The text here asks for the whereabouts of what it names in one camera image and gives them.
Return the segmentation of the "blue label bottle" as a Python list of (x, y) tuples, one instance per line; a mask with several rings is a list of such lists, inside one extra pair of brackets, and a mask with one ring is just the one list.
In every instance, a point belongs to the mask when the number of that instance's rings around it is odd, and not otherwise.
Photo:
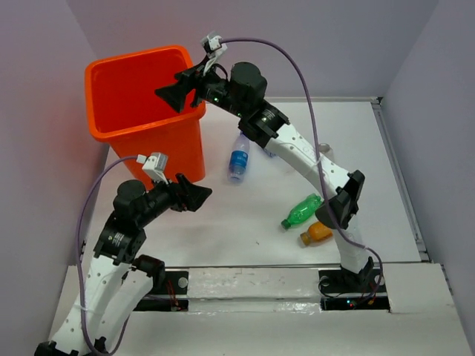
[(250, 141), (240, 132), (232, 148), (228, 165), (228, 180), (232, 183), (243, 181), (249, 161)]
[(267, 149), (265, 149), (265, 148), (263, 148), (263, 152), (264, 152), (268, 157), (270, 157), (270, 158), (274, 158), (274, 157), (277, 156), (276, 154), (274, 154), (273, 152), (271, 152), (271, 151), (269, 151), (269, 150), (267, 150)]

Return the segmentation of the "green plastic bottle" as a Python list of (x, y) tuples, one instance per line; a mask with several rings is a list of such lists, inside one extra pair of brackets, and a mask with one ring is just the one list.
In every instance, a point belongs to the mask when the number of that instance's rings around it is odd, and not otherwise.
[(310, 194), (290, 210), (287, 217), (281, 221), (281, 227), (288, 230), (293, 226), (305, 223), (315, 214), (321, 204), (322, 199), (318, 195)]

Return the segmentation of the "orange juice bottle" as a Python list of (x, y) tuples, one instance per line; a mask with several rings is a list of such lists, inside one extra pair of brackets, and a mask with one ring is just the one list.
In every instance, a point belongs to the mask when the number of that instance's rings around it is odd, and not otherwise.
[(300, 234), (301, 242), (305, 245), (322, 243), (333, 236), (330, 228), (326, 227), (322, 222), (313, 223), (306, 231)]

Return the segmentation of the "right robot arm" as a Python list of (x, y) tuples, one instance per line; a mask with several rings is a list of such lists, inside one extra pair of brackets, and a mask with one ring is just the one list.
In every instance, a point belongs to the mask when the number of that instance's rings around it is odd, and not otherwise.
[(317, 154), (288, 117), (265, 100), (267, 80), (254, 64), (234, 64), (227, 79), (204, 64), (176, 73), (174, 78), (174, 84), (156, 89), (155, 94), (175, 112), (185, 109), (186, 97), (193, 93), (191, 106), (206, 101), (235, 115), (239, 130), (250, 141), (279, 156), (318, 191), (324, 202), (315, 215), (320, 223), (336, 232), (341, 281), (351, 291), (365, 286), (373, 259), (350, 222), (358, 212), (365, 181), (363, 173), (349, 172), (323, 154)]

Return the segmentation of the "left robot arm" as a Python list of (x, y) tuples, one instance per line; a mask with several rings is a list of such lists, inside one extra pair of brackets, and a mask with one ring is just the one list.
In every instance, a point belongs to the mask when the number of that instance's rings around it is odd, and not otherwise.
[(65, 321), (36, 355), (112, 355), (137, 304), (159, 291), (165, 263), (140, 254), (145, 227), (167, 210), (197, 211), (212, 194), (183, 174), (175, 182), (156, 182), (151, 190), (136, 179), (121, 183), (113, 211), (101, 231), (88, 273), (80, 277), (78, 297)]

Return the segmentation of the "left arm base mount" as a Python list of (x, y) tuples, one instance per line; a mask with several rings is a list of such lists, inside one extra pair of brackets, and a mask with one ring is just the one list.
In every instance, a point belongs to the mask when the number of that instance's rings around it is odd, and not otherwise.
[(189, 272), (186, 270), (167, 269), (160, 286), (144, 296), (137, 304), (135, 312), (187, 312)]

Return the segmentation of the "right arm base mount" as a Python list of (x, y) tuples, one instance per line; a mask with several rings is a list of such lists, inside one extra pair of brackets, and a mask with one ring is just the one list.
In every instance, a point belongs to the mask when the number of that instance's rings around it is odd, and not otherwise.
[(390, 310), (390, 302), (384, 279), (378, 290), (374, 288), (379, 281), (378, 268), (370, 272), (369, 280), (362, 285), (350, 285), (342, 278), (342, 270), (326, 269), (318, 272), (318, 290), (321, 295), (320, 307), (324, 312), (345, 312), (361, 310)]

